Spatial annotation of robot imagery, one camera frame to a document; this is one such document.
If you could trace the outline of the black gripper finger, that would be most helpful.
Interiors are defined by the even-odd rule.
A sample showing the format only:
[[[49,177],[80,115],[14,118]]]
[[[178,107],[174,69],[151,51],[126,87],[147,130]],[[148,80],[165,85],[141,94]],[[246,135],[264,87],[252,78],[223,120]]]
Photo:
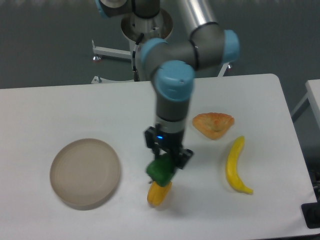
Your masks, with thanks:
[[[161,131],[161,125],[156,124],[155,126],[150,126],[144,131],[145,143],[148,149],[154,154],[154,159],[160,157],[160,152],[162,149],[162,141],[164,134]]]
[[[193,157],[194,152],[190,149],[183,147],[175,147],[171,151],[171,157],[173,160],[175,169],[183,169],[188,161]]]

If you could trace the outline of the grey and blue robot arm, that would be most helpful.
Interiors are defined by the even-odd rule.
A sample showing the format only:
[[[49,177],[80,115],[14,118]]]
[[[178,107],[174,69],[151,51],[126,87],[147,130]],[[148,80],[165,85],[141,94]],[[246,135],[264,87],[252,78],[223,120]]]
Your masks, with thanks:
[[[145,133],[154,158],[168,161],[171,170],[182,169],[193,156],[183,147],[186,117],[195,71],[230,63],[239,58],[240,42],[232,30],[218,24],[206,0],[177,2],[188,32],[186,41],[169,44],[169,26],[158,0],[98,0],[105,17],[123,16],[135,41],[131,63],[136,77],[150,81],[156,94],[155,125]]]

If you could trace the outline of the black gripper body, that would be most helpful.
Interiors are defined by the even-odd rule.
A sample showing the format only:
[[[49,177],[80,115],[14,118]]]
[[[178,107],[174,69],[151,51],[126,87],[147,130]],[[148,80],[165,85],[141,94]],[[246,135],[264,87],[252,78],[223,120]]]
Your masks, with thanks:
[[[152,150],[153,153],[158,157],[160,151],[163,150],[172,157],[178,157],[183,148],[182,141],[184,132],[184,129],[173,133],[168,132],[168,130],[163,131],[163,126],[160,123],[157,123],[153,134],[155,140],[155,147]]]

